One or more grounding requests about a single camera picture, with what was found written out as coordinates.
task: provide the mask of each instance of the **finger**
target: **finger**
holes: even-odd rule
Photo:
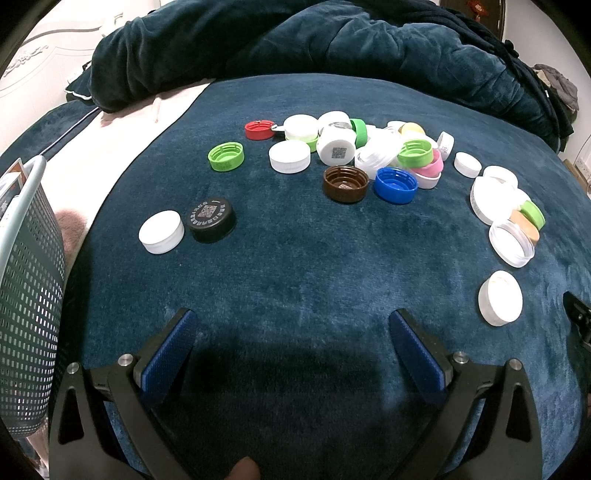
[[[226,480],[260,480],[261,473],[257,464],[248,457],[240,460],[226,477]]]

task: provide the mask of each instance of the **power outlet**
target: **power outlet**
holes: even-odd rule
[[[574,166],[577,167],[577,170],[581,172],[581,175],[584,177],[584,179],[589,181],[589,179],[591,178],[591,168],[587,166],[583,159],[578,158],[577,161],[574,163]]]

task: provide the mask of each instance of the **brown bottle cap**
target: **brown bottle cap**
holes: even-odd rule
[[[359,168],[330,167],[324,171],[323,190],[331,199],[341,203],[355,203],[365,197],[369,177]]]
[[[540,241],[540,233],[538,229],[534,226],[533,223],[531,223],[527,218],[525,218],[523,213],[518,212],[517,210],[513,210],[513,212],[511,212],[511,217],[509,217],[509,220],[517,224],[534,245]]]

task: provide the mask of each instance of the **qr code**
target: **qr code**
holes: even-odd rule
[[[344,158],[347,154],[347,148],[343,147],[334,147],[333,148],[333,158]]]
[[[201,212],[199,212],[197,216],[211,218],[211,216],[215,213],[216,208],[216,205],[206,205],[201,209]]]

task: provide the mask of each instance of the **red bottle cap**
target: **red bottle cap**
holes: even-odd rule
[[[275,122],[271,120],[254,120],[254,122],[248,122],[244,125],[246,132],[246,138],[249,140],[266,140],[275,135],[275,132],[271,130],[271,127],[275,125]]]

